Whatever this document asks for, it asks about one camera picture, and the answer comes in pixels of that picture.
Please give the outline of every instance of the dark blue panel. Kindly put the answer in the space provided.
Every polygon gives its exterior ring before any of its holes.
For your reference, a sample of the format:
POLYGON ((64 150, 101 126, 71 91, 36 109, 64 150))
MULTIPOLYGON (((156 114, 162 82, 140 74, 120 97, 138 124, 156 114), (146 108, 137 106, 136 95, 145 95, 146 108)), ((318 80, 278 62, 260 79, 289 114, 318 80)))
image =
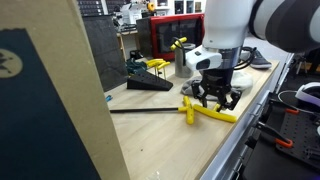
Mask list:
POLYGON ((0 31, 0 179, 100 179, 23 29, 0 31))

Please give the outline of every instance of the black stand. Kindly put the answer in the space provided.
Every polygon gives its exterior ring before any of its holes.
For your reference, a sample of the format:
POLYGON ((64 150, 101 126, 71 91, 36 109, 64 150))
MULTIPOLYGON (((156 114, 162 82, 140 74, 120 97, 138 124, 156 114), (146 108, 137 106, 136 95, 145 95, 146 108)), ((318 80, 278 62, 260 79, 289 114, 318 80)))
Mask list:
POLYGON ((173 84, 147 71, 139 72, 127 80, 127 89, 169 91, 173 84))

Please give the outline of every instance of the dark fabric panel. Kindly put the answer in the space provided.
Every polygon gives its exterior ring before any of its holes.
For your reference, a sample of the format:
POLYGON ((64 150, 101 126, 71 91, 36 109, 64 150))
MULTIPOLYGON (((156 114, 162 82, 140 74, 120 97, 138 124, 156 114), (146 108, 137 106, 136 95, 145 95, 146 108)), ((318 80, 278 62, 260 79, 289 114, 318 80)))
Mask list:
POLYGON ((0 31, 0 67, 0 179, 100 179, 25 30, 0 31))
POLYGON ((103 90, 125 83, 128 73, 111 16, 83 17, 83 22, 103 90))
POLYGON ((137 20, 138 38, 140 44, 140 52, 146 58, 152 59, 152 43, 151 43, 151 25, 150 17, 137 20))

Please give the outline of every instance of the yellow tool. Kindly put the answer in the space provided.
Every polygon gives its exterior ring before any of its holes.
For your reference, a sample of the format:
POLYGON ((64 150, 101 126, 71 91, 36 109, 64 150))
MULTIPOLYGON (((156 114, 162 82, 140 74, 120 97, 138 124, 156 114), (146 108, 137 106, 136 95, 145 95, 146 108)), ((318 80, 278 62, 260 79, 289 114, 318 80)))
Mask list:
POLYGON ((127 112, 154 112, 154 111, 176 111, 187 112, 187 124, 194 122, 194 110, 188 96, 183 97, 185 106, 178 108, 144 108, 144 109, 116 109, 110 110, 110 113, 127 113, 127 112))
POLYGON ((169 65, 170 62, 167 62, 164 59, 151 59, 151 60, 147 61, 146 64, 150 68, 154 67, 154 73, 155 73, 155 75, 158 75, 158 77, 159 77, 159 74, 161 73, 161 72, 159 72, 159 70, 163 68, 164 79, 167 79, 166 70, 164 67, 169 65))
POLYGON ((148 67, 156 67, 156 66, 159 66, 163 63, 166 63, 166 61, 163 59, 151 59, 146 62, 148 67))
MULTIPOLYGON (((179 41, 180 41, 181 43, 184 43, 184 42, 187 41, 187 38, 186 38, 186 37, 182 37, 182 38, 179 39, 179 41)), ((179 41, 178 41, 178 40, 175 41, 175 42, 170 46, 171 51, 174 51, 174 50, 176 49, 176 47, 181 47, 181 44, 180 44, 179 41)))
POLYGON ((194 110, 188 96, 183 97, 183 103, 185 106, 179 107, 178 111, 180 112, 187 111, 187 124, 191 125, 194 123, 194 110))
POLYGON ((193 105, 193 109, 196 111, 201 112, 202 114, 205 114, 209 117, 215 118, 215 119, 219 119, 222 121, 227 121, 227 122, 236 122, 237 121, 237 117, 236 116, 232 116, 229 114, 223 114, 217 111, 217 109, 219 109, 220 105, 216 104, 213 108, 213 110, 209 110, 208 108, 202 107, 198 104, 193 105))

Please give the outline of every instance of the black rod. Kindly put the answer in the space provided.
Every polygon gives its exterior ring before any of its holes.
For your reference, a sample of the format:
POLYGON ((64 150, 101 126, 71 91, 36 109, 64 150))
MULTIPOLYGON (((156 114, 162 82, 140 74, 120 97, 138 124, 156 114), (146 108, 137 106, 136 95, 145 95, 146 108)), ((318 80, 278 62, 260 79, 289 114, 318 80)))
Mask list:
POLYGON ((178 108, 115 109, 115 110, 110 110, 110 113, 177 111, 177 110, 178 108))

